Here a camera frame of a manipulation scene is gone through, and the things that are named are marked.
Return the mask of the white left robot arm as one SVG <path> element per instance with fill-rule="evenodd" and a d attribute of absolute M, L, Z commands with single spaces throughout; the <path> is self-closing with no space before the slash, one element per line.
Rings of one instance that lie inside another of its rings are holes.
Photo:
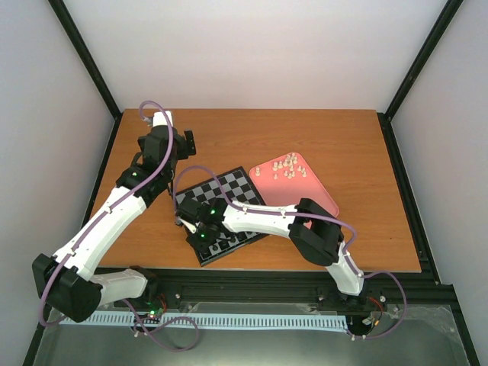
<path fill-rule="evenodd" d="M 172 189 L 176 163 L 196 153 L 191 131 L 179 135 L 168 113 L 156 113 L 151 131 L 138 139 L 140 153 L 116 182 L 99 211 L 52 256 L 32 264 L 40 306 L 51 306 L 80 323 L 101 305 L 133 298 L 150 307 L 158 287 L 142 269 L 96 275 L 120 234 L 164 191 Z"/>

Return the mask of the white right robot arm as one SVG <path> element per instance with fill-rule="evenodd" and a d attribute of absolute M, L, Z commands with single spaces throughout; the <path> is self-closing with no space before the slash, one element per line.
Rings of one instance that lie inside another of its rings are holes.
<path fill-rule="evenodd" d="M 345 224 L 312 199 L 272 207 L 225 198 L 208 203 L 185 198 L 176 205 L 175 215 L 195 249 L 209 248 L 221 236 L 230 238 L 239 233 L 280 236 L 289 239 L 308 262 L 324 267 L 340 293 L 358 296 L 363 290 L 363 272 L 346 249 Z"/>

